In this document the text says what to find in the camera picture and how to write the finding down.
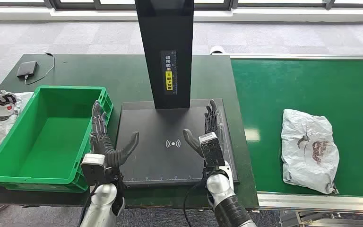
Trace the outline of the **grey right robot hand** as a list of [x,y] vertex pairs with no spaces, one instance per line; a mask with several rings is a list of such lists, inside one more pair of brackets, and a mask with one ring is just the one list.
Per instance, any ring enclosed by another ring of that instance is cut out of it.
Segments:
[[214,133],[217,140],[210,139],[204,143],[204,149],[201,149],[200,141],[193,136],[189,129],[183,129],[182,133],[185,141],[189,146],[204,158],[208,166],[224,166],[224,126],[221,122],[220,113],[217,109],[215,101],[211,99],[209,105],[206,106],[207,112],[204,113],[204,134]]

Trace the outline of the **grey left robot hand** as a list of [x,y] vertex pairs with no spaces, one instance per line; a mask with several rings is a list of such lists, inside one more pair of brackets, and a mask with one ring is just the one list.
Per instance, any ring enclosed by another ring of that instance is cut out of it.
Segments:
[[92,107],[92,131],[90,133],[91,151],[94,154],[105,155],[105,162],[108,167],[120,167],[126,162],[128,157],[137,147],[139,132],[133,132],[128,144],[124,148],[116,150],[107,133],[105,125],[106,115],[107,113],[96,100]]

